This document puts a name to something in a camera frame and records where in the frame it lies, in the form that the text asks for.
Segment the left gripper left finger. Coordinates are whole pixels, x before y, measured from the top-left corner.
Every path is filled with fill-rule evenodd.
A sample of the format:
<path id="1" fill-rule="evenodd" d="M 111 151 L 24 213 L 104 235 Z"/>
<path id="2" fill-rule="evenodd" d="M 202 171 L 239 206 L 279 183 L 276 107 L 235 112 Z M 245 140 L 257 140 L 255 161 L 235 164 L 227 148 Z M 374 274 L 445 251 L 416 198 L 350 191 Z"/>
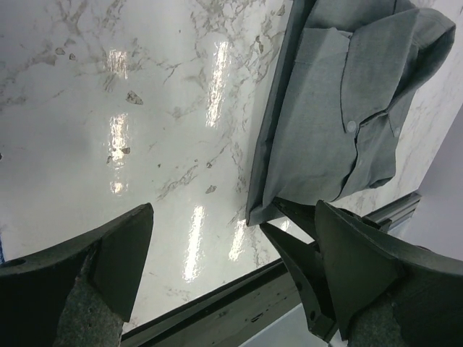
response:
<path id="1" fill-rule="evenodd" d="M 1 264 L 1 345 L 120 346 L 152 231 L 146 203 Z"/>

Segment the grey long sleeve shirt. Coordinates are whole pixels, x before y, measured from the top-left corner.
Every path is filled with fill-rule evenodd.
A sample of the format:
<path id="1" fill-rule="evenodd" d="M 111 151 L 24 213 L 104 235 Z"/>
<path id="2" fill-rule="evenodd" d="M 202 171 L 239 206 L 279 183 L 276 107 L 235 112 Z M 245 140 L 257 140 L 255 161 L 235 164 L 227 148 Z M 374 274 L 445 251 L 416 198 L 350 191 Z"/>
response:
<path id="1" fill-rule="evenodd" d="M 276 198 L 333 202 L 381 187 L 412 99 L 443 65 L 456 24 L 411 1 L 296 1 L 255 147 L 246 220 Z"/>

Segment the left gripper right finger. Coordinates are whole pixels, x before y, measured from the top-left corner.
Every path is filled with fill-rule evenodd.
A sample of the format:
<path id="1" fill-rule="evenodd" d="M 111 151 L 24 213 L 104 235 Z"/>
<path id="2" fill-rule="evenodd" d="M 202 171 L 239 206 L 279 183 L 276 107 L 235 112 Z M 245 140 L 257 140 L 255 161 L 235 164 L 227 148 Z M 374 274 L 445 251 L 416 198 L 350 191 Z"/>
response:
<path id="1" fill-rule="evenodd" d="M 462 261 L 409 244 L 327 203 L 315 227 L 349 346 L 461 346 Z"/>

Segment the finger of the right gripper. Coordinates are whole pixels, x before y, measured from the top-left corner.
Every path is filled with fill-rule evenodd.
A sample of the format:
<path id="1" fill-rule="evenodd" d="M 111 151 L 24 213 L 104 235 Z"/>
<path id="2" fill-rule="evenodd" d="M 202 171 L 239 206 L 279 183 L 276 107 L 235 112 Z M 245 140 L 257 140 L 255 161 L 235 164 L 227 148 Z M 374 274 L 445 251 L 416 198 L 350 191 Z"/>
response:
<path id="1" fill-rule="evenodd" d="M 261 224 L 260 229 L 279 253 L 297 287 L 308 330 L 329 342 L 338 325 L 318 244 L 306 244 L 270 223 Z"/>
<path id="2" fill-rule="evenodd" d="M 307 235 L 318 241 L 315 228 L 315 206 L 301 205 L 282 198 L 275 198 L 273 204 L 276 208 L 299 226 Z"/>

